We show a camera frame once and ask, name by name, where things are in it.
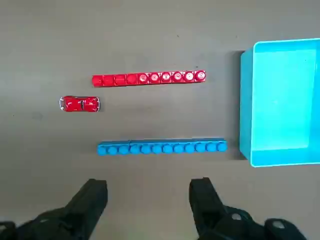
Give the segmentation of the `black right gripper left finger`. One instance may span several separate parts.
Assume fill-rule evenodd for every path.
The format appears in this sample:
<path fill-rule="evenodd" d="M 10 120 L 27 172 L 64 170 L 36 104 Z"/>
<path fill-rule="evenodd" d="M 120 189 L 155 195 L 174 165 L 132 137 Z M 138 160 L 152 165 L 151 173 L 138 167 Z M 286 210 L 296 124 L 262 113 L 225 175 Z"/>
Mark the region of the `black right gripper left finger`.
<path fill-rule="evenodd" d="M 17 226 L 0 223 L 2 240 L 88 240 L 108 203 L 105 180 L 89 179 L 66 206 L 39 214 Z"/>

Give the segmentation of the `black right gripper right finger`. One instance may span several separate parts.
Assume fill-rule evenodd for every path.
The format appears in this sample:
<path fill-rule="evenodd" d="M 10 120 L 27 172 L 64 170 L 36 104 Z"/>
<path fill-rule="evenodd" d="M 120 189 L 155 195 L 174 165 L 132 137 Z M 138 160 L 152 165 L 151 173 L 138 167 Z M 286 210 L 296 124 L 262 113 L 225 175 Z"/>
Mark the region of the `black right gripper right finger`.
<path fill-rule="evenodd" d="M 192 179 L 188 191 L 199 240 L 305 240 L 290 221 L 268 218 L 264 224 L 242 209 L 222 203 L 208 177 Z"/>

